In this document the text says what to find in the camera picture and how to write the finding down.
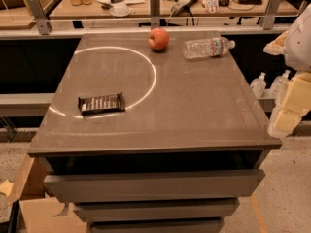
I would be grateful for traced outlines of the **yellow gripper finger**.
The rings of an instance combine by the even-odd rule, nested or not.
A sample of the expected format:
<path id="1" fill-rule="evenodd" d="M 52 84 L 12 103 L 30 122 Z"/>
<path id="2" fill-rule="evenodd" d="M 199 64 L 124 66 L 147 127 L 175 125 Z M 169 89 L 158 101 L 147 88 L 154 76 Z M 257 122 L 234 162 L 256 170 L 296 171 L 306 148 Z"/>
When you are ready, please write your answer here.
<path id="1" fill-rule="evenodd" d="M 288 36 L 288 32 L 287 31 L 283 32 L 275 40 L 268 43 L 263 48 L 263 51 L 271 55 L 283 54 L 285 51 L 285 42 L 286 42 L 287 36 Z"/>
<path id="2" fill-rule="evenodd" d="M 284 138 L 293 133 L 311 111 L 311 73 L 297 72 L 280 86 L 268 126 L 268 134 Z"/>

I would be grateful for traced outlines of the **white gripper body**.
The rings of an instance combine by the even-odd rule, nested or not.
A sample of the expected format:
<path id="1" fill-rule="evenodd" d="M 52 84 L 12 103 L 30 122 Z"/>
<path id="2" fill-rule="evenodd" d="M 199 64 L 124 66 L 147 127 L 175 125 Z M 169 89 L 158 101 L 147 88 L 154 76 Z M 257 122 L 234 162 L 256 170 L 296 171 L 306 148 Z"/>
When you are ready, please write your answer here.
<path id="1" fill-rule="evenodd" d="M 311 4 L 289 28 L 284 55 L 289 67 L 296 71 L 311 71 Z"/>

